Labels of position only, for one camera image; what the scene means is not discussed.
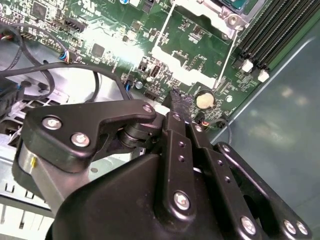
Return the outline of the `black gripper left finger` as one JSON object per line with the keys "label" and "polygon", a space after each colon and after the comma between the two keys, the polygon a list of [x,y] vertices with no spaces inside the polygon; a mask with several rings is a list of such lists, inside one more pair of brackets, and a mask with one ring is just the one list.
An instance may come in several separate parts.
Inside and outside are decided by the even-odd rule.
{"label": "black gripper left finger", "polygon": [[27,112],[15,155],[20,185],[38,193],[56,217],[76,190],[139,157],[163,163],[160,182],[184,208],[181,96],[160,114],[141,99],[37,107]]}

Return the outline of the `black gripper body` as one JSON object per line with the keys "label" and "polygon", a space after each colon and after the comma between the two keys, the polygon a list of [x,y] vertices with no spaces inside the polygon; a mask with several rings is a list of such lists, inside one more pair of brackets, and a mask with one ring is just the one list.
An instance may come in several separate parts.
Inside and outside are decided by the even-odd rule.
{"label": "black gripper body", "polygon": [[139,157],[72,193],[50,240],[183,240],[186,216],[160,182],[158,156]]}

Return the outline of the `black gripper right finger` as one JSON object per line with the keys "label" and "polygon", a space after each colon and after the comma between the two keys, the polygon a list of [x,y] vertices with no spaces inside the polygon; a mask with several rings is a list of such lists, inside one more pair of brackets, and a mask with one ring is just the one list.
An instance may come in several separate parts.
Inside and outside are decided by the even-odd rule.
{"label": "black gripper right finger", "polygon": [[308,225],[225,143],[212,145],[181,97],[183,240],[310,240]]}

